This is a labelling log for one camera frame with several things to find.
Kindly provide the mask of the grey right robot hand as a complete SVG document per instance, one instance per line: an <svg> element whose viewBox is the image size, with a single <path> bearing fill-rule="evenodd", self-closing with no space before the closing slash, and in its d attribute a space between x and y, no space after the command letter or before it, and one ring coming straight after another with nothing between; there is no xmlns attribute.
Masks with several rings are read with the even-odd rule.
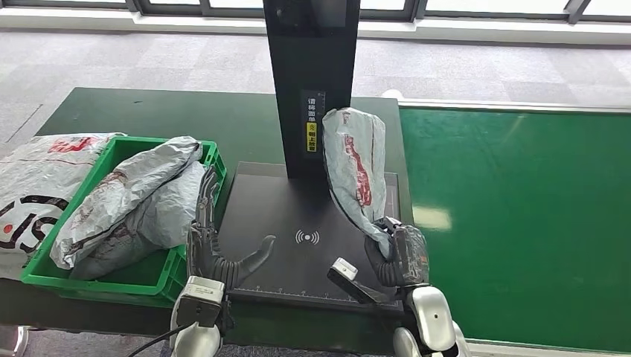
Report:
<svg viewBox="0 0 631 357"><path fill-rule="evenodd" d="M426 238L413 225L383 217L373 222L377 232L365 238L365 253L377 280L386 287L429 284Z"/></svg>

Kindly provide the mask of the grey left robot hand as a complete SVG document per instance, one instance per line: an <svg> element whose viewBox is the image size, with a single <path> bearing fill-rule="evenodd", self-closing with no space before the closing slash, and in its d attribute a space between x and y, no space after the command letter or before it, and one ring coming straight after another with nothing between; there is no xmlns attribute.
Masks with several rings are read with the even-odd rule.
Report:
<svg viewBox="0 0 631 357"><path fill-rule="evenodd" d="M188 274L222 282L229 291L241 286L270 258L276 236L265 236L259 249L241 260L225 258L214 223L214 198L219 188L217 169L212 164L202 176L195 217L188 232Z"/></svg>

